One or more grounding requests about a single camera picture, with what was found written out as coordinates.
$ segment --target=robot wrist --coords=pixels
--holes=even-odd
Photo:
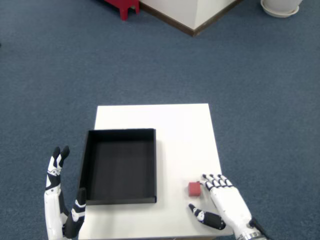
[[[267,240],[267,238],[259,231],[247,233],[243,232],[236,240]]]

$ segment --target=white flower pot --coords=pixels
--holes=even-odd
[[[261,0],[264,11],[274,17],[287,18],[299,11],[303,0]]]

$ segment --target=white pedestal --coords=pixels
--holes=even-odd
[[[220,174],[208,104],[99,106],[95,128],[156,129],[157,203],[90,205],[80,240],[208,237],[230,235],[197,221],[193,203],[216,213],[208,191],[188,196],[188,183]]]
[[[140,0],[142,3],[195,30],[235,0]]]

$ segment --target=black tray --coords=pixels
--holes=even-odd
[[[157,202],[156,130],[88,131],[79,188],[87,205]]]

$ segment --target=robotic hand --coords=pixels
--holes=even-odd
[[[203,175],[205,180],[200,183],[210,192],[211,199],[219,215],[189,207],[198,221],[210,227],[222,230],[230,226],[237,240],[267,240],[264,229],[258,224],[240,195],[238,189],[223,175]]]
[[[75,238],[85,219],[86,189],[79,189],[73,208],[68,212],[60,186],[60,172],[69,153],[68,146],[61,152],[60,148],[56,147],[47,170],[44,211],[49,240]]]

